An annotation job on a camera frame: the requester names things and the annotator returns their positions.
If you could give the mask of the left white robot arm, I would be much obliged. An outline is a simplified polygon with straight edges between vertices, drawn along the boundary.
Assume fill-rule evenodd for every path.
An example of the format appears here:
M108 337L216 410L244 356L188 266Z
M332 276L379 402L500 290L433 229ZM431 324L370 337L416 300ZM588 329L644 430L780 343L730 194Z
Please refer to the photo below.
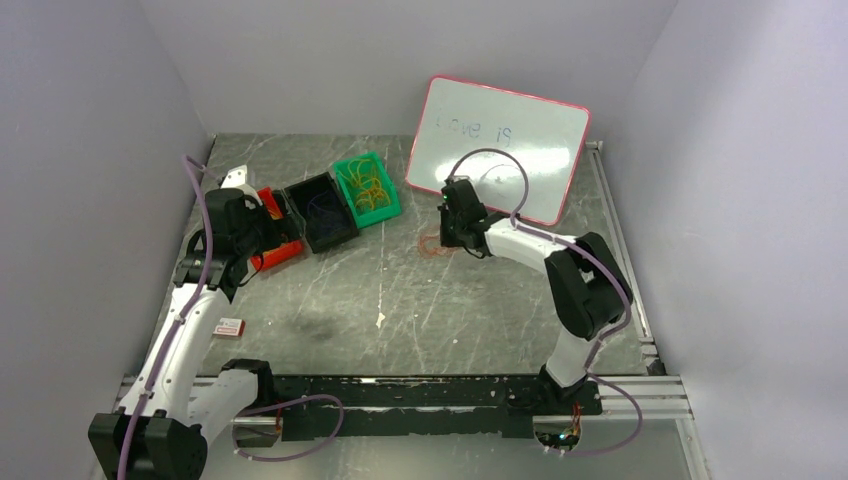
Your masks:
M299 230L282 192L269 188L210 190L201 208L203 227L178 262L168 315L144 366L116 409L89 425L108 479L198 479L210 444L234 417L275 406L270 366L260 360L231 360L204 392L192 390L249 263L298 239Z

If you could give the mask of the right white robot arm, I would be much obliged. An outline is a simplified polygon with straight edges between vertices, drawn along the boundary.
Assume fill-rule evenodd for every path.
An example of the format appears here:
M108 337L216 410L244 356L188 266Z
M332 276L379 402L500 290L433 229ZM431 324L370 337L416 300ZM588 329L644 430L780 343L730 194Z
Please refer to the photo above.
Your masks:
M594 232L563 236L489 212L467 179L448 179L442 197L444 247L461 247L479 259L513 260L548 280L561 327L540 370L539 398L548 412L565 413L576 403L600 343L632 320L633 292L608 244Z

